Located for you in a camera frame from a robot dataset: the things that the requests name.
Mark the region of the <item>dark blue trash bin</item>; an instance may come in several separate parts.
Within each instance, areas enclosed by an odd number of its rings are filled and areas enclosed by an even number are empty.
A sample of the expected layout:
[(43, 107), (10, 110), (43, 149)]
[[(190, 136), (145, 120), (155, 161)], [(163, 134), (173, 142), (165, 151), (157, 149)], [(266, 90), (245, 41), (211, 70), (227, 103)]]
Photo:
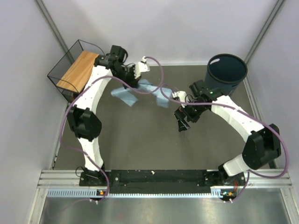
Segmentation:
[(232, 54), (217, 54), (207, 63), (205, 83), (209, 88), (220, 88), (225, 95), (232, 95), (248, 73), (246, 63)]

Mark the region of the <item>aluminium frame rail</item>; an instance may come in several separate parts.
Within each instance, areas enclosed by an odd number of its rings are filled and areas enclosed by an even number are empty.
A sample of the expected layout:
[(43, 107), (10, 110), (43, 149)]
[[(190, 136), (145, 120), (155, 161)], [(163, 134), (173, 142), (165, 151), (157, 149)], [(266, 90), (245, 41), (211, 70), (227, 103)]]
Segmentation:
[(219, 198), (235, 199), (244, 189), (288, 189), (292, 183), (288, 174), (280, 178), (262, 178), (278, 174), (279, 170), (260, 170), (238, 174), (230, 183), (222, 183), (212, 170), (111, 170), (108, 180), (100, 183), (86, 177), (82, 171), (43, 171), (38, 189), (48, 197), (91, 198)]

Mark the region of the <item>light blue trash bag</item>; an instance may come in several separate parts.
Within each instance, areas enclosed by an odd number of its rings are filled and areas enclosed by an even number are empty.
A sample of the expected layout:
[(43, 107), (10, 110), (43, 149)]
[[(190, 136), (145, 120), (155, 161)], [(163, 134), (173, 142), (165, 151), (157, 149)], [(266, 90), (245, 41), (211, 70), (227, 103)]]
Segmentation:
[[(158, 88), (155, 92), (153, 92), (157, 86), (153, 85), (146, 79), (142, 79), (138, 83), (137, 90), (142, 93), (149, 93), (156, 97), (156, 103), (158, 106), (163, 108), (169, 107), (169, 100), (161, 93), (160, 88)], [(125, 104), (129, 106), (133, 106), (137, 101), (138, 98), (134, 95), (136, 91), (131, 90), (130, 88), (117, 88), (111, 91), (111, 95), (122, 100)]]

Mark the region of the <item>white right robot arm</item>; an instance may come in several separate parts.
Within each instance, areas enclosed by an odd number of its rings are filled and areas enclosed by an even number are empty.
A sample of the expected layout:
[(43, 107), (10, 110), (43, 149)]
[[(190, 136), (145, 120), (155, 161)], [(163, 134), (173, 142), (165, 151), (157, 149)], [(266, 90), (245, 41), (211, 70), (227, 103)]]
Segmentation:
[(266, 128), (247, 117), (246, 112), (230, 96), (225, 95), (220, 88), (208, 88), (203, 80), (194, 82), (189, 88), (192, 91), (190, 97), (185, 91), (172, 93), (173, 99), (181, 102), (174, 112), (180, 132), (189, 130), (188, 122), (197, 122), (202, 113), (209, 110), (233, 127), (245, 142), (240, 155), (218, 167), (218, 179), (222, 184), (228, 185), (237, 174), (250, 169), (257, 170), (281, 155), (276, 125), (271, 124)]

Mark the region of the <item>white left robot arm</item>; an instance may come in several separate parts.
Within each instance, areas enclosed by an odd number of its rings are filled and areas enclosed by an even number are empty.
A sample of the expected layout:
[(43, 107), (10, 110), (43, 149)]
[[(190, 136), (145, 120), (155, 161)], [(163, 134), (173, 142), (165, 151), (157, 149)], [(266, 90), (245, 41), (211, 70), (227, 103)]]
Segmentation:
[(90, 180), (101, 185), (106, 174), (100, 169), (104, 161), (100, 155), (99, 135), (102, 123), (96, 116), (96, 109), (111, 76), (122, 80), (130, 87), (137, 88), (140, 73), (135, 65), (128, 67), (124, 63), (127, 51), (121, 46), (113, 45), (106, 55), (98, 55), (93, 63), (92, 72), (81, 96), (73, 102), (67, 114), (71, 131), (79, 140), (85, 157), (85, 169), (91, 171)]

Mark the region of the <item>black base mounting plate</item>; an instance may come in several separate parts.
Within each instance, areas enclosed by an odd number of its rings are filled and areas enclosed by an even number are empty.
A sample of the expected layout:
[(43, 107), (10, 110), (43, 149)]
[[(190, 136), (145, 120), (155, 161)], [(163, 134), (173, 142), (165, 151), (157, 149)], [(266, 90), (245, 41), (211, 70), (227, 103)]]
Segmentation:
[(208, 193), (214, 186), (229, 188), (244, 185), (244, 174), (225, 179), (218, 171), (208, 170), (111, 170), (84, 169), (80, 186), (106, 187), (111, 194), (183, 194)]

